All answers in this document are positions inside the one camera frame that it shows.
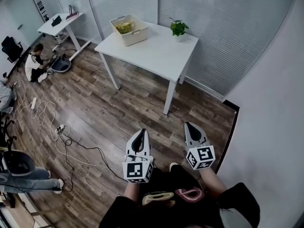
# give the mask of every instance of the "laundry basket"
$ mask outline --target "laundry basket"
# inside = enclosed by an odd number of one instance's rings
[[[115,25],[122,22],[131,22],[132,31],[126,34],[121,34],[116,28]],[[123,41],[123,44],[128,47],[137,42],[146,40],[148,38],[148,26],[134,14],[128,14],[113,20],[110,20],[112,25],[113,32],[118,33],[119,37]]]

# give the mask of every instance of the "white table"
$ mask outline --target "white table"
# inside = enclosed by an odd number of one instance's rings
[[[187,34],[184,41],[176,42],[170,28],[151,23],[147,24],[149,26],[147,40],[125,47],[120,41],[120,36],[117,33],[112,33],[95,48],[95,51],[100,53],[116,89],[120,89],[120,84],[104,54],[168,79],[170,83],[163,110],[163,113],[167,115],[176,83],[179,77],[179,83],[183,83],[191,54],[199,39]]]
[[[56,26],[52,27],[52,23],[53,20],[56,19],[58,17],[58,15],[61,17],[61,22],[59,24],[57,24]],[[71,27],[70,27],[70,23],[73,23],[76,19],[78,19],[81,15],[83,15],[83,13],[79,13],[78,17],[71,19],[69,21],[66,21],[67,16],[69,15],[69,13],[58,13],[55,16],[53,16],[50,20],[48,20],[47,22],[45,22],[45,24],[43,24],[38,31],[51,35],[51,36],[56,36],[58,35],[61,31],[63,31],[64,29],[66,29],[68,36],[66,36],[61,43],[63,43],[68,37],[71,37],[77,51],[73,54],[73,56],[70,57],[70,61],[72,61],[88,44],[91,43],[91,41],[86,42],[82,47],[79,45]],[[56,48],[61,44],[59,43],[57,46],[55,46],[53,48],[53,51],[56,50]]]

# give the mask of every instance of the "plant pot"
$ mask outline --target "plant pot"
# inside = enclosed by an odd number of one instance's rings
[[[174,39],[176,42],[182,42],[184,37],[185,37],[185,34],[180,35],[180,36],[174,36]]]

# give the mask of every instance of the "person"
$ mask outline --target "person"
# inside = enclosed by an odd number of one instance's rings
[[[35,45],[33,52],[28,55],[25,62],[25,74],[30,82],[38,81],[41,83],[48,76],[45,69],[48,66],[49,60],[41,59],[40,54],[42,50],[43,45],[41,43]]]
[[[51,178],[51,172],[42,167],[25,176],[15,177],[8,172],[0,173],[0,190],[10,193],[24,193],[39,190],[53,190],[60,194],[64,182],[61,179]]]
[[[260,209],[243,183],[227,189],[211,168],[201,169],[205,189],[177,163],[154,168],[148,183],[128,183],[100,228],[256,228]]]
[[[15,90],[6,87],[7,81],[7,77],[0,80],[0,112],[11,114],[14,107],[10,106],[10,103],[17,100],[17,94]]]

